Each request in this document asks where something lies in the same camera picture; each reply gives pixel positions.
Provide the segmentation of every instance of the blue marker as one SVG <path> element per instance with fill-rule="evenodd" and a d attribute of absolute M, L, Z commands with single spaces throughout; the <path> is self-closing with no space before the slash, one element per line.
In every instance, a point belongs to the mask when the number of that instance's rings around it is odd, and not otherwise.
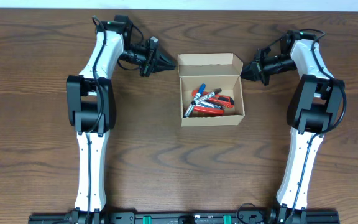
<path fill-rule="evenodd" d="M 198 92 L 197 92 L 196 96 L 194 97 L 193 101 L 197 100 L 201 96 L 201 94 L 203 94 L 205 87 L 206 87 L 206 85 L 203 83 L 200 86 L 200 88 L 198 89 Z M 185 115 L 183 115 L 184 118 L 187 118 L 190 116 L 191 112 L 193 111 L 194 106 L 195 105 L 190 104 L 190 106 L 186 110 Z"/>

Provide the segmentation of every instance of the wooden table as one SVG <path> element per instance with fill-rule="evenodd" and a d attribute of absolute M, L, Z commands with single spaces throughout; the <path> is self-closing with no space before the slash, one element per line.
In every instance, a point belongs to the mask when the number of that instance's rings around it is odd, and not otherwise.
<path fill-rule="evenodd" d="M 244 63 L 287 29 L 325 30 L 321 53 L 346 82 L 348 108 L 318 152 L 308 207 L 335 208 L 342 223 L 358 223 L 358 13 L 51 9 L 0 9 L 0 223 L 74 206 L 79 157 L 65 80 L 89 60 L 93 14 L 128 15 L 174 58 L 234 52 Z M 285 115 L 297 72 L 274 75 L 269 86 L 244 80 L 246 117 L 238 126 L 181 128 L 178 80 L 177 71 L 150 78 L 114 72 L 108 205 L 140 212 L 266 207 L 287 162 Z"/>

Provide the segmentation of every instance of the brown tabletop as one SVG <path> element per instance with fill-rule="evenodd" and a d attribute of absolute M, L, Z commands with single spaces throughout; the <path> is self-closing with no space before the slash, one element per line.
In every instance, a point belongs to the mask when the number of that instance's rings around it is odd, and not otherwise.
<path fill-rule="evenodd" d="M 0 223 L 74 207 L 79 153 L 65 81 L 90 58 L 93 14 L 128 15 L 174 58 L 234 52 L 244 63 L 287 29 L 325 30 L 321 53 L 345 81 L 348 107 L 318 152 L 308 208 L 335 208 L 342 223 L 358 223 L 358 13 L 51 9 L 0 9 Z M 140 212 L 266 207 L 283 179 L 286 112 L 298 82 L 297 72 L 274 75 L 269 86 L 244 80 L 240 125 L 181 128 L 177 71 L 142 78 L 117 67 L 108 205 Z"/>

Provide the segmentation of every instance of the wood grain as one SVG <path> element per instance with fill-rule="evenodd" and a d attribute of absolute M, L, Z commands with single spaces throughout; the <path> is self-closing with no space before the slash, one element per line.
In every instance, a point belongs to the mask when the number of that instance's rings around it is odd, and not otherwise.
<path fill-rule="evenodd" d="M 172 57 L 234 52 L 245 63 L 287 29 L 325 30 L 321 53 L 346 82 L 348 110 L 319 150 L 308 207 L 335 208 L 342 223 L 358 223 L 358 13 L 78 9 L 0 9 L 0 223 L 74 206 L 79 158 L 65 80 L 89 60 L 93 14 L 127 14 Z M 246 117 L 216 128 L 180 127 L 177 71 L 141 78 L 117 69 L 112 82 L 110 206 L 234 210 L 243 202 L 265 207 L 275 196 L 288 156 L 285 114 L 296 72 L 272 76 L 270 86 L 243 81 Z"/>

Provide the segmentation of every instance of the green tape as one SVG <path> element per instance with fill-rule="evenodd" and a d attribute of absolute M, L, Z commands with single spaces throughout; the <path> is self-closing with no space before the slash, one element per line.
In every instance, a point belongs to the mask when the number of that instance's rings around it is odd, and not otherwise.
<path fill-rule="evenodd" d="M 143 217 L 143 224 L 152 224 L 152 217 Z"/>
<path fill-rule="evenodd" d="M 223 216 L 223 224 L 231 224 L 231 215 Z"/>

